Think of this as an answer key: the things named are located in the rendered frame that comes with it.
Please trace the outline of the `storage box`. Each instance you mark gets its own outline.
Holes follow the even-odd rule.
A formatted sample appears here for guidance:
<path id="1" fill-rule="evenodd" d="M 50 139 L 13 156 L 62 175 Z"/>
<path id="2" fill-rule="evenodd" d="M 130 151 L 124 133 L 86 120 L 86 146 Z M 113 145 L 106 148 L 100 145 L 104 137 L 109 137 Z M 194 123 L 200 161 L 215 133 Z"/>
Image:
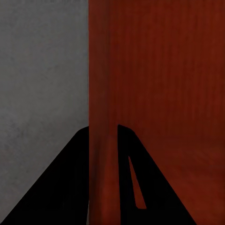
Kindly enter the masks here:
<path id="1" fill-rule="evenodd" d="M 225 0 L 89 0 L 89 225 L 121 225 L 118 125 L 197 225 L 225 225 Z"/>

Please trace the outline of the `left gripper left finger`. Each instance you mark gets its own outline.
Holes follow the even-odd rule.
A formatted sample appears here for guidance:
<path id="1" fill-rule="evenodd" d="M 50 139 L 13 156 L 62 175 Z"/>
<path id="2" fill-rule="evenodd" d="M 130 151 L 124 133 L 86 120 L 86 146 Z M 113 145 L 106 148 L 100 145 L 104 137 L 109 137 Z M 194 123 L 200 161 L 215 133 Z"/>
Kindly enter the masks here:
<path id="1" fill-rule="evenodd" d="M 89 126 L 80 129 L 0 225 L 86 225 Z"/>

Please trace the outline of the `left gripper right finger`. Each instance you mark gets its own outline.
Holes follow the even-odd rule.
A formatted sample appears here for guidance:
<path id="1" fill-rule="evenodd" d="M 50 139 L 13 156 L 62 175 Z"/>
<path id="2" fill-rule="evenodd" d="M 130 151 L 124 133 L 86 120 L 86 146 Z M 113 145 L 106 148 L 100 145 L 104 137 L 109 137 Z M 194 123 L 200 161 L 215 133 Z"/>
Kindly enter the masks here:
<path id="1" fill-rule="evenodd" d="M 130 156 L 147 209 L 137 208 Z M 197 225 L 136 135 L 118 125 L 121 225 Z"/>

